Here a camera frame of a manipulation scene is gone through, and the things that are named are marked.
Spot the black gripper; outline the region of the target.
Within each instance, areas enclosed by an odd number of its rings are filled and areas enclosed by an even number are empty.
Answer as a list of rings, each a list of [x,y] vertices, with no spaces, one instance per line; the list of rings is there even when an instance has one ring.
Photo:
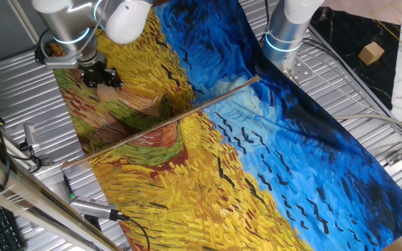
[[[98,84],[111,87],[122,87],[124,84],[117,69],[107,68],[107,64],[102,61],[97,61],[91,66],[85,66],[81,73],[81,79],[88,88],[94,88]]]

